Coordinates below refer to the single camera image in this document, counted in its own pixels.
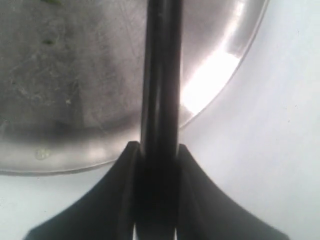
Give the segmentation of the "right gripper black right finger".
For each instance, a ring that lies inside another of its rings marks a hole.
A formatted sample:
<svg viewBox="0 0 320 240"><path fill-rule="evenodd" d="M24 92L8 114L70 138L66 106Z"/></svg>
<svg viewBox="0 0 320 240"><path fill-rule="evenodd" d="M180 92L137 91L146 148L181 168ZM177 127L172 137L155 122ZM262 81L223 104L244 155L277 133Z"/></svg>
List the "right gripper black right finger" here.
<svg viewBox="0 0 320 240"><path fill-rule="evenodd" d="M179 240L287 240L220 190L185 145L180 145Z"/></svg>

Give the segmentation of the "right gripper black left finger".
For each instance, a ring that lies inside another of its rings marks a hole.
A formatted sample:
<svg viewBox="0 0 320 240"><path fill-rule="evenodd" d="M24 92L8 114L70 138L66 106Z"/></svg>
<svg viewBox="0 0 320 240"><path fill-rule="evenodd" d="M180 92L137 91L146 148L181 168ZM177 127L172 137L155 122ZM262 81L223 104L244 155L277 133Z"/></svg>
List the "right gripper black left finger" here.
<svg viewBox="0 0 320 240"><path fill-rule="evenodd" d="M139 143L130 141L107 174L73 205L31 229L27 240L131 240Z"/></svg>

